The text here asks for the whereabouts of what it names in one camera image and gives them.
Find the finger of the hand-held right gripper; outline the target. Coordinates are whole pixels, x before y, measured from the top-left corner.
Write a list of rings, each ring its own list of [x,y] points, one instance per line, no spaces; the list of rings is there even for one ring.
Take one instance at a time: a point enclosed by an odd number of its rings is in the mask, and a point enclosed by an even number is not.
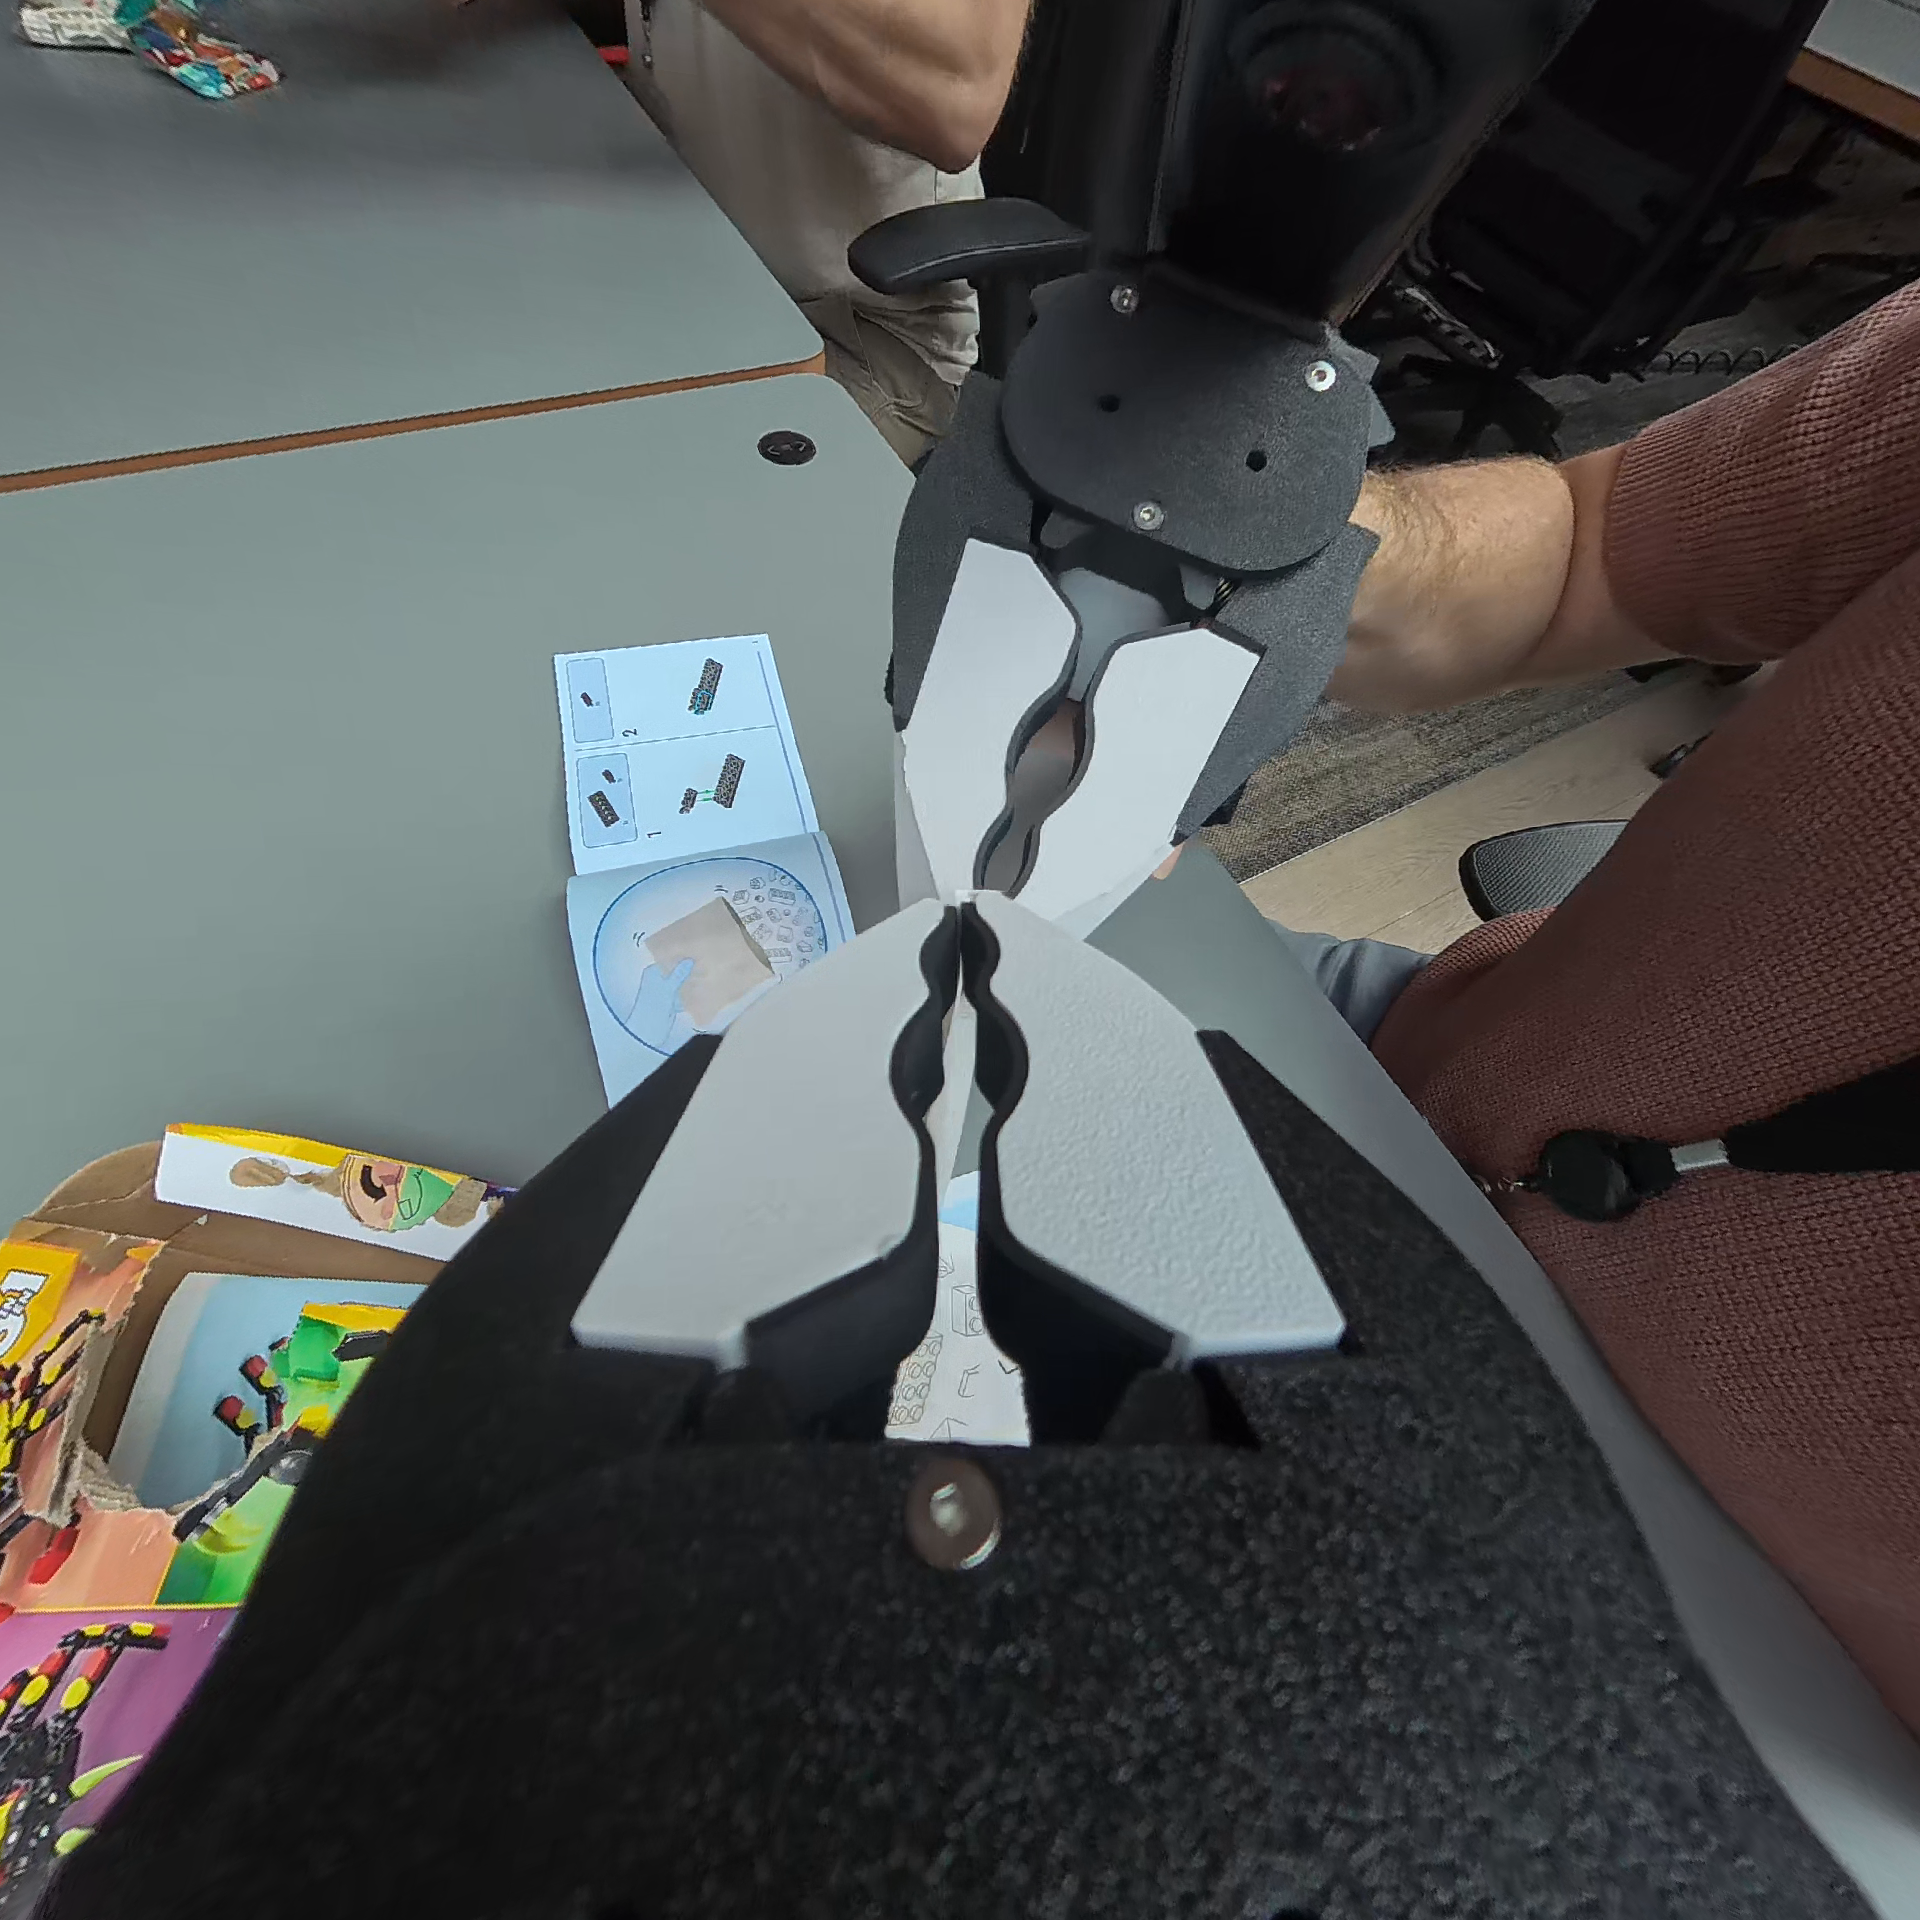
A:
[[[1118,645],[1091,689],[1048,703],[1022,743],[976,890],[1043,919],[1111,918],[1174,851],[1258,662],[1205,630]]]
[[[1043,564],[971,539],[903,731],[903,791],[933,893],[958,902],[1006,832],[1026,741],[1069,683],[1079,625]]]

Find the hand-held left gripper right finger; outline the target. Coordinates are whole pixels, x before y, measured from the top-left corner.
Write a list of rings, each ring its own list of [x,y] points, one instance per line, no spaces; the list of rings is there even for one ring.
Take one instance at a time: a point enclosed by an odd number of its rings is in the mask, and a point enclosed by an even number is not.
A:
[[[1334,1352],[1345,1320],[1208,1038],[1018,902],[976,896],[958,924],[977,1298],[1028,1425],[1104,1429],[1145,1374]]]

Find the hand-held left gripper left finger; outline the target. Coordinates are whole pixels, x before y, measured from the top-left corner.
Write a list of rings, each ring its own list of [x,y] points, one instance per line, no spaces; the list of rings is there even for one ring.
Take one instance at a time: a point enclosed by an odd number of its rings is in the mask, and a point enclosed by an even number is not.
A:
[[[572,1313],[579,1345],[769,1378],[795,1416],[886,1390],[937,1304],[958,913],[914,903],[741,1012]]]

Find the person's right forearm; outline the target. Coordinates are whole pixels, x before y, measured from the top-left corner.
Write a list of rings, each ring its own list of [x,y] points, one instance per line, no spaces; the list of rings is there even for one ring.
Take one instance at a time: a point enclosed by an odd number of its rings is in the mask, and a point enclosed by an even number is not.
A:
[[[1377,471],[1354,521],[1358,710],[1784,658],[1916,556],[1918,288],[1620,447]]]

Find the another person's forearm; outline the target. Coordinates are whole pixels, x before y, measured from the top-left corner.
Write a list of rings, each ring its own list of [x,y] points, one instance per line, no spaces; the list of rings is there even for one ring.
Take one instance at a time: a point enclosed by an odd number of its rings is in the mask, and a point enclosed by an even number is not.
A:
[[[947,175],[985,153],[1028,2],[709,2],[769,70],[844,126]]]

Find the grey desk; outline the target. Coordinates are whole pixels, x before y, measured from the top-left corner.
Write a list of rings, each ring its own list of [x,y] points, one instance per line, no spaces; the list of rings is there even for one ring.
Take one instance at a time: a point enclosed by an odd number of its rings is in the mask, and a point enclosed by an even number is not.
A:
[[[562,5],[237,5],[213,106],[4,5],[4,490],[819,366]]]
[[[1259,1060],[1358,1316],[1245,1447],[991,1452],[936,1571],[958,1447],[572,1348],[651,1147],[551,661],[767,630],[880,918],[903,499],[816,378],[4,499],[4,1206],[191,1117],[534,1183],[47,1915],[1916,1915],[1912,1740],[1205,857],[1093,940]]]

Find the person's grey trouser leg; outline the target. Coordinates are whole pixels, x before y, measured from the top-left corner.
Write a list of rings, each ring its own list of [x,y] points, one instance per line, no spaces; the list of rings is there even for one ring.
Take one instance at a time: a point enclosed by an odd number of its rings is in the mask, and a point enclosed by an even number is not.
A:
[[[1268,924],[1359,1043],[1372,1043],[1404,989],[1427,970],[1429,953],[1377,939],[1334,939]]]

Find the light blue instruction booklet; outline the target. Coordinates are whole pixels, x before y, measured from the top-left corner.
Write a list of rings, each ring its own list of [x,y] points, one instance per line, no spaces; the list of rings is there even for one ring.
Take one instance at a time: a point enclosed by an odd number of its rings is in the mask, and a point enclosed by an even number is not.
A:
[[[767,637],[556,658],[566,940],[614,1107],[854,939]]]

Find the black mesh office chair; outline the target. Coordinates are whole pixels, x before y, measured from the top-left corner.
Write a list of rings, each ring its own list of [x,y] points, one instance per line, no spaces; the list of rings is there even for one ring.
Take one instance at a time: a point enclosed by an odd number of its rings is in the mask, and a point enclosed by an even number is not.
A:
[[[1459,885],[1478,923],[1560,906],[1620,842],[1625,820],[1516,828],[1469,844]]]

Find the black badge reel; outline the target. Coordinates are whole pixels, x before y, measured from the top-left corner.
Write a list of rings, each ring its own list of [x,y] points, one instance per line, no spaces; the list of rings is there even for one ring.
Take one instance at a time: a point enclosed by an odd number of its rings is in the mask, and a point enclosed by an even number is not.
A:
[[[1795,1178],[1916,1173],[1916,1093],[1904,1080],[1859,1082],[1695,1143],[1565,1133],[1543,1147],[1523,1176],[1475,1180],[1488,1197],[1531,1193],[1574,1221],[1610,1224],[1638,1213],[1679,1178],[1714,1170]]]

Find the person's reddish sweater torso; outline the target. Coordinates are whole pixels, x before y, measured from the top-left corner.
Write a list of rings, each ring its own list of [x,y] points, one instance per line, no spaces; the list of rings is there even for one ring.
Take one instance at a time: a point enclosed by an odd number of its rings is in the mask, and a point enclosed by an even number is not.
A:
[[[1916,561],[1809,637],[1547,916],[1485,924],[1373,1057],[1469,1171],[1568,1130],[1704,1143],[1916,1057]],[[1918,1701],[1916,1176],[1501,1205],[1622,1390],[1893,1711]]]

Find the light blue toy booklet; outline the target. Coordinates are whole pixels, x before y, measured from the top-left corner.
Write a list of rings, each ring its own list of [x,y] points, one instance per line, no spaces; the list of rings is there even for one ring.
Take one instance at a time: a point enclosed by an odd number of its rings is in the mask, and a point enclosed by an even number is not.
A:
[[[164,1514],[160,1608],[228,1608],[423,1284],[201,1275],[147,1345],[110,1453]]]

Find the colourful torn toy box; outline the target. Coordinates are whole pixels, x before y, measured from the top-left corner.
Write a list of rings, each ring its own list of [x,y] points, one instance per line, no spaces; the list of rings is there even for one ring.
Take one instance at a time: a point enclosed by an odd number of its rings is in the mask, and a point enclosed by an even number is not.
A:
[[[427,1285],[514,1193],[405,1157],[174,1122],[157,1143],[87,1165],[4,1231],[4,1915],[41,1909],[244,1604],[157,1605],[164,1514],[110,1473],[180,1282]]]

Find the colourful patterned pouch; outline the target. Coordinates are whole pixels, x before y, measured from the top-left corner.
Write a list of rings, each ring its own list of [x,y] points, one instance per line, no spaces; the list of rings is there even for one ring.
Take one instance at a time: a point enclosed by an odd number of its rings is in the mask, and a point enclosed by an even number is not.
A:
[[[14,21],[30,48],[128,55],[213,104],[283,82],[273,61],[215,33],[193,2],[19,2]]]

